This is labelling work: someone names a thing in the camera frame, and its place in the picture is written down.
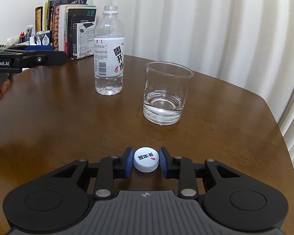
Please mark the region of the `white bottle cap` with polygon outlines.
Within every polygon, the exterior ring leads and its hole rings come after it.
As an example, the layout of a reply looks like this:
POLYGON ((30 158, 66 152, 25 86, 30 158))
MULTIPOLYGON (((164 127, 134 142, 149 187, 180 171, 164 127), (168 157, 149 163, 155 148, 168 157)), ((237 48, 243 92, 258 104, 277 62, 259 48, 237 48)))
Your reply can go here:
POLYGON ((134 153, 133 164, 140 172, 153 172, 159 164, 159 153, 153 148, 141 147, 134 153))

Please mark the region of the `clear plastic water bottle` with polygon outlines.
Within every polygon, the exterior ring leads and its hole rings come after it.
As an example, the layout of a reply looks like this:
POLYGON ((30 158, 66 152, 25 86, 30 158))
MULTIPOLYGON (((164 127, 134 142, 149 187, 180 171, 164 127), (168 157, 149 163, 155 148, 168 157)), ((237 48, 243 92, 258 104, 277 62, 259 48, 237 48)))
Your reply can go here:
POLYGON ((118 6, 106 5, 94 30, 95 89, 103 96, 123 88, 125 27, 118 18, 118 6))

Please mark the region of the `blue white eye-drop box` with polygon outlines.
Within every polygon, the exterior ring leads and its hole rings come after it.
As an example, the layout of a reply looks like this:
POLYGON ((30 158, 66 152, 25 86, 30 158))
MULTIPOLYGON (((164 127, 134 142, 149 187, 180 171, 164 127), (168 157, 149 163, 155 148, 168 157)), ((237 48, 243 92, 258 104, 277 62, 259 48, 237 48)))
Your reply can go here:
POLYGON ((50 46, 50 31, 39 31, 36 33, 36 44, 38 46, 50 46))

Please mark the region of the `pen holder with pens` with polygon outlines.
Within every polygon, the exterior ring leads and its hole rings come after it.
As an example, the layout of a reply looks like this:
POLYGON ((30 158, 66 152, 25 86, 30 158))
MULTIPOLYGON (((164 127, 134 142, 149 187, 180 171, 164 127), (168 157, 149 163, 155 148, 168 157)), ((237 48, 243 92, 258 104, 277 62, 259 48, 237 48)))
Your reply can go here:
POLYGON ((34 36, 35 36, 34 25, 28 25, 25 31, 22 31, 19 34, 19 43, 25 43, 27 41, 30 41, 30 38, 34 36))

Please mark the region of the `white black product box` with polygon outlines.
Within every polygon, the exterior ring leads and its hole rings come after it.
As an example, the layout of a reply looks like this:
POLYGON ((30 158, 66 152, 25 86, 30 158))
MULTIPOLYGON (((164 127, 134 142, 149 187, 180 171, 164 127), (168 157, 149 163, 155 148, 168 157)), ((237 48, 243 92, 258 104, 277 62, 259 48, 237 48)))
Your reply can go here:
POLYGON ((95 22, 74 23, 72 29, 72 58, 81 59, 94 54, 95 22))

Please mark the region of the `row of standing books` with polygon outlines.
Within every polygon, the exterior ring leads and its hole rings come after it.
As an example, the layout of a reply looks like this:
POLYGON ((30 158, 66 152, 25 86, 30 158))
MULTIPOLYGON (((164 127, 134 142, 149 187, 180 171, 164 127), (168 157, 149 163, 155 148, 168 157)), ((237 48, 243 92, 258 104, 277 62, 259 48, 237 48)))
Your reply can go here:
MULTIPOLYGON (((35 33, 50 31, 50 46, 72 58, 72 29, 74 23, 95 22, 97 7, 87 0, 48 0, 35 8, 35 33)), ((31 37, 36 44, 36 34, 31 37)))

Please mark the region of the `clear drinking glass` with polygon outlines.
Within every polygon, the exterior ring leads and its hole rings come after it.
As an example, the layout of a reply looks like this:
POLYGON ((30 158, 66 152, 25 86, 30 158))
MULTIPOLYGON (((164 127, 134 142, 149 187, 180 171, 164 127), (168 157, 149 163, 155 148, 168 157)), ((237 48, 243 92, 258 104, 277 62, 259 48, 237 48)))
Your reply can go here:
POLYGON ((143 114, 155 124, 177 123, 185 106, 194 72, 183 65, 151 61, 145 67, 143 114))

